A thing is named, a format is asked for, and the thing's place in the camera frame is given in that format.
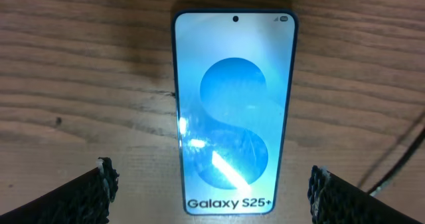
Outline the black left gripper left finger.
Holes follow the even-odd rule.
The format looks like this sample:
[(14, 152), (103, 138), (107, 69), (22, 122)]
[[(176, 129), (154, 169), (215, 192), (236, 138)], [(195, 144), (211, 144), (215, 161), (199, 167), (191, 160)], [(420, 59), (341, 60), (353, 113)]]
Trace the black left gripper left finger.
[(110, 158), (53, 191), (1, 215), (1, 224), (107, 224), (119, 174)]

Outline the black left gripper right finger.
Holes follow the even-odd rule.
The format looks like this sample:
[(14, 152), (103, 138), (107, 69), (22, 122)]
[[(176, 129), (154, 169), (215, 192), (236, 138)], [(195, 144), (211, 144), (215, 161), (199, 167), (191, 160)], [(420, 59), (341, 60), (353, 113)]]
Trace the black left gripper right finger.
[(317, 166), (307, 198), (313, 224), (421, 224)]

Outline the blue Samsung Galaxy smartphone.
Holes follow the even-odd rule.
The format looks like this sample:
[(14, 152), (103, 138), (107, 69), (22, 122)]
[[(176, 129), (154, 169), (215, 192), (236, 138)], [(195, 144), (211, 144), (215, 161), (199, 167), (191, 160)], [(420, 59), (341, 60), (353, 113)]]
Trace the blue Samsung Galaxy smartphone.
[(183, 208), (273, 211), (299, 21), (288, 9), (186, 9), (171, 24)]

